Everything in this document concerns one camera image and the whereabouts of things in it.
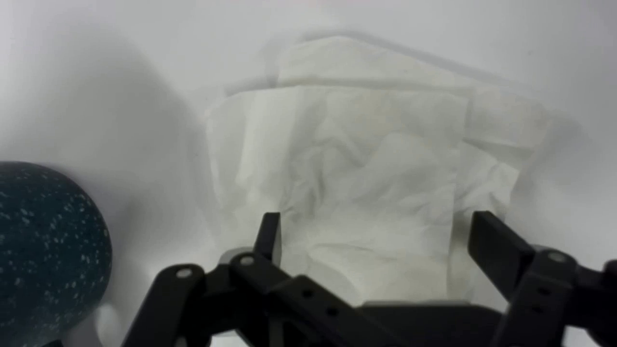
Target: white surface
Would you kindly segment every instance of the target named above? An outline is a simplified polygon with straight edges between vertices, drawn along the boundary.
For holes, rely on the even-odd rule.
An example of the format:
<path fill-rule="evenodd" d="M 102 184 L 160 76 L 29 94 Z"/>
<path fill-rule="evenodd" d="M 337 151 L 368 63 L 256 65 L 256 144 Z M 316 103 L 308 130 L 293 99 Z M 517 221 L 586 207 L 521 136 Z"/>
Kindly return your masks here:
<path fill-rule="evenodd" d="M 276 57 L 301 36 L 353 32 L 401 49 L 442 55 L 447 59 L 445 65 L 457 61 L 515 80 L 521 90 L 569 113 L 575 124 L 557 130 L 551 144 L 523 173 L 511 223 L 534 240 L 561 246 L 586 263 L 600 265 L 617 252 L 613 232 L 617 159 L 611 153 L 617 146 L 615 1 L 91 0 L 62 5 L 4 0 L 0 5 L 0 128 L 8 130 L 19 119 L 23 130 L 17 134 L 23 134 L 23 140 L 39 140 L 39 148 L 58 148 L 48 138 L 56 138 L 58 130 L 60 136 L 66 132 L 64 124 L 37 126 L 33 121 L 37 117 L 91 115 L 96 109 L 133 117 L 150 113 L 193 117 L 212 90 L 266 86 L 274 78 Z M 67 32 L 58 34 L 62 20 L 71 22 L 71 38 Z M 158 144 L 158 136 L 137 142 Z M 4 155 L 31 151 L 19 148 L 23 142 L 8 140 L 6 132 L 2 138 Z M 170 140 L 170 136 L 162 140 L 160 148 L 170 148 Z M 199 151 L 185 149 L 177 142 L 174 148 L 185 153 L 185 163 L 202 159 Z M 158 175 L 156 169 L 145 169 L 147 157 L 127 153 L 121 159 L 131 167 L 131 175 Z M 148 211 L 170 213 L 168 223 L 147 227 L 158 229 L 160 234 L 162 229 L 174 229 L 175 232 L 166 236 L 170 246 L 187 234 L 204 236 L 204 254 L 166 257 L 156 255 L 156 250 L 143 252 L 160 265 L 187 257 L 214 263 L 216 250 L 206 250 L 208 238 L 202 232 L 208 229 L 208 217 L 199 217 L 199 205 L 193 211 L 183 207 L 195 202 L 189 192 L 199 194 L 197 200 L 202 202 L 206 190 L 199 180 L 197 186 L 189 184 L 191 176 L 172 178 L 177 178 L 177 190 L 183 192 L 156 194 L 156 205 Z M 137 186 L 110 188 L 102 182 L 89 190 L 98 190 L 94 192 L 98 196 L 108 194 L 98 198 L 106 200 L 104 209 L 127 217 L 135 209 L 148 209 L 114 203 L 133 188 Z M 131 238 L 131 227 L 118 230 L 121 234 L 116 236 L 118 242 L 137 242 Z M 139 300 L 141 292 L 125 296 L 129 304 Z"/>
<path fill-rule="evenodd" d="M 281 213 L 283 257 L 351 304 L 447 296 L 469 103 L 449 92 L 291 86 L 208 109 L 212 232 L 254 240 Z"/>

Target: screw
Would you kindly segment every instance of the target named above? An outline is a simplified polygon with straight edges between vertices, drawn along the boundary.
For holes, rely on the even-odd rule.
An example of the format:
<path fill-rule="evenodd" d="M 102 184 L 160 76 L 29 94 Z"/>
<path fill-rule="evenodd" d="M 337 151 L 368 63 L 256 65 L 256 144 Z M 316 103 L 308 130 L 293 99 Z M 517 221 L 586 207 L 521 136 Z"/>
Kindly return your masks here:
<path fill-rule="evenodd" d="M 254 263 L 254 257 L 253 257 L 253 255 L 243 255 L 243 257 L 239 257 L 239 263 L 241 263 L 241 265 L 253 265 L 253 263 Z"/>
<path fill-rule="evenodd" d="M 175 271 L 175 277 L 191 277 L 193 269 L 191 267 L 181 267 Z"/>
<path fill-rule="evenodd" d="M 565 254 L 555 252 L 555 250 L 550 252 L 548 257 L 553 259 L 553 261 L 565 261 L 567 259 Z"/>

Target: crumpled tissue paper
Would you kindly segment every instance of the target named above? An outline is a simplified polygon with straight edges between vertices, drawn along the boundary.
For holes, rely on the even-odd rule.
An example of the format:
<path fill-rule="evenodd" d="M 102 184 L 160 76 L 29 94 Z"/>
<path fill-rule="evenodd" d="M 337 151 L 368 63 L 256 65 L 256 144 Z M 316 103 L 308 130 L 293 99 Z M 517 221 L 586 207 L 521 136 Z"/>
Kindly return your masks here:
<path fill-rule="evenodd" d="M 216 234 L 251 244 L 262 213 L 281 209 L 291 273 L 355 304 L 447 296 L 467 107 L 449 92 L 349 86 L 228 97 L 208 115 Z"/>
<path fill-rule="evenodd" d="M 540 103 L 501 84 L 349 36 L 330 36 L 289 47 L 281 57 L 278 84 L 428 88 L 461 92 L 469 97 L 457 169 L 449 296 L 482 300 L 474 296 L 482 294 L 474 286 L 476 282 L 486 286 L 488 281 L 467 254 L 470 215 L 474 209 L 492 209 L 505 217 L 519 173 L 544 140 L 551 115 Z"/>

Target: white backdrop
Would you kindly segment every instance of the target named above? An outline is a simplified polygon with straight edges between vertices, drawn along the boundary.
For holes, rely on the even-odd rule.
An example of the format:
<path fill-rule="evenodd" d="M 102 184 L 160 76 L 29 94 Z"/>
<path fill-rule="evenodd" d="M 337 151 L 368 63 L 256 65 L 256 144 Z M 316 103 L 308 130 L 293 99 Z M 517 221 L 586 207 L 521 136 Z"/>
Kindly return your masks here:
<path fill-rule="evenodd" d="M 289 43 L 345 32 L 513 80 L 569 115 L 523 173 L 509 221 L 534 242 L 602 265 L 617 254 L 615 16 L 609 0 L 2 0 L 0 159 L 50 161 L 87 176 L 83 184 L 114 219 L 116 248 L 141 242 L 131 229 L 152 227 L 177 252 L 141 248 L 133 255 L 208 267 L 220 248 L 208 242 L 206 176 L 187 169 L 204 155 L 185 132 L 208 99 L 270 86 Z M 156 178 L 177 186 L 156 190 L 148 184 Z M 131 203 L 145 194 L 152 205 Z M 148 225 L 148 213 L 170 217 Z M 181 252 L 187 236 L 204 250 Z M 139 304 L 147 282 L 125 294 L 127 304 Z"/>

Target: speckled sphere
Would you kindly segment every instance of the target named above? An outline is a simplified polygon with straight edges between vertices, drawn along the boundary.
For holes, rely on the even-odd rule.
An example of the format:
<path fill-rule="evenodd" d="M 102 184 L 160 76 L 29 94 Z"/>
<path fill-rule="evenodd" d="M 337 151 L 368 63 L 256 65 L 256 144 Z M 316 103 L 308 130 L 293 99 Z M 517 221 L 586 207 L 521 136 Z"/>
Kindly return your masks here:
<path fill-rule="evenodd" d="M 0 163 L 0 344 L 40 347 L 100 300 L 112 244 L 94 202 L 35 163 Z"/>

